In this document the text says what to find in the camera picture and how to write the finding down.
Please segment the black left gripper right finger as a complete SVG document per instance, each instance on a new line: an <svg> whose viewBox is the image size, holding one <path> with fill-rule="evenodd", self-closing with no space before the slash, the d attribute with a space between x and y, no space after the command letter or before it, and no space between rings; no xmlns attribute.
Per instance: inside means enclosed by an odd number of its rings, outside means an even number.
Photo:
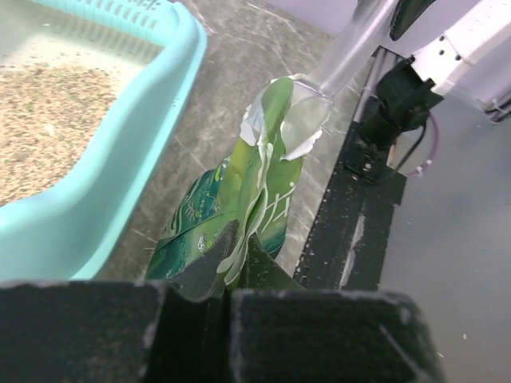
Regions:
<svg viewBox="0 0 511 383"><path fill-rule="evenodd" d="M248 243L230 298L236 382L443 382L421 310L404 294L306 290Z"/></svg>

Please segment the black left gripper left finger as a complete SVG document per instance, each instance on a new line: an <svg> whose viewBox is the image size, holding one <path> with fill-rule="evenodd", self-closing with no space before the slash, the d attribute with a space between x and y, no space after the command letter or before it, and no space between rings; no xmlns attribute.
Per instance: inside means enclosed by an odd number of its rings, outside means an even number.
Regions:
<svg viewBox="0 0 511 383"><path fill-rule="evenodd" d="M168 280L4 282L2 381L229 382L216 269L238 226Z"/></svg>

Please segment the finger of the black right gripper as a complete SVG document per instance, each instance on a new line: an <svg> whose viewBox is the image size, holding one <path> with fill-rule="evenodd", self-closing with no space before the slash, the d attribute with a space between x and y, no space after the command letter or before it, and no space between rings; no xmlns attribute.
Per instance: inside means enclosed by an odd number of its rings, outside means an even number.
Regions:
<svg viewBox="0 0 511 383"><path fill-rule="evenodd" d="M389 36L399 40L435 0L399 0L393 13Z"/></svg>

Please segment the clear plastic scoop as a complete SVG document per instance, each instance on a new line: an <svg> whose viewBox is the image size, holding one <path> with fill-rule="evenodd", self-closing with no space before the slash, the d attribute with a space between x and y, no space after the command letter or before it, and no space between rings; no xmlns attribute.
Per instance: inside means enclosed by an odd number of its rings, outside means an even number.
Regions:
<svg viewBox="0 0 511 383"><path fill-rule="evenodd" d="M317 66L294 81L294 96L333 101L389 33L397 4L392 0L358 2L351 20L325 49Z"/></svg>

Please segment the teal litter box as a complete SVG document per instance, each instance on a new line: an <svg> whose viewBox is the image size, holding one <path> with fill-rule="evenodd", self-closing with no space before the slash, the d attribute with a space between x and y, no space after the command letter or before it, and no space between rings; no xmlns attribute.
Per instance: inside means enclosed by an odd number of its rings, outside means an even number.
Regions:
<svg viewBox="0 0 511 383"><path fill-rule="evenodd" d="M207 49L179 2L9 1L4 14L66 32L123 32L161 47L127 85L56 186L1 209L1 278L90 279L105 265L186 109Z"/></svg>

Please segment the green litter bag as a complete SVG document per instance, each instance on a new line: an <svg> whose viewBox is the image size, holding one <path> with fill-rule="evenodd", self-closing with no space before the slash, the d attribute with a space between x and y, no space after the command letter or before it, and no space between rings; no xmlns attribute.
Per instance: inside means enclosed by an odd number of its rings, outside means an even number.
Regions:
<svg viewBox="0 0 511 383"><path fill-rule="evenodd" d="M275 258L282 248L303 161L330 106L302 73L271 81L247 107L232 152L188 187L156 245L147 279L170 279L204 255L231 221L235 246L216 268L237 288L255 236Z"/></svg>

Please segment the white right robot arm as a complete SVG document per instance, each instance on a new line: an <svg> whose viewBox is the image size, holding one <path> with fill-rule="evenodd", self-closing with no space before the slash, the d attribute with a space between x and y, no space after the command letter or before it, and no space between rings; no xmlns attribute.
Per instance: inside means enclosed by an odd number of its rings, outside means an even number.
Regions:
<svg viewBox="0 0 511 383"><path fill-rule="evenodd" d="M360 139L383 150L401 133L424 127L430 110L509 36L509 1L475 4L451 27L382 77L375 87L378 107L361 123Z"/></svg>

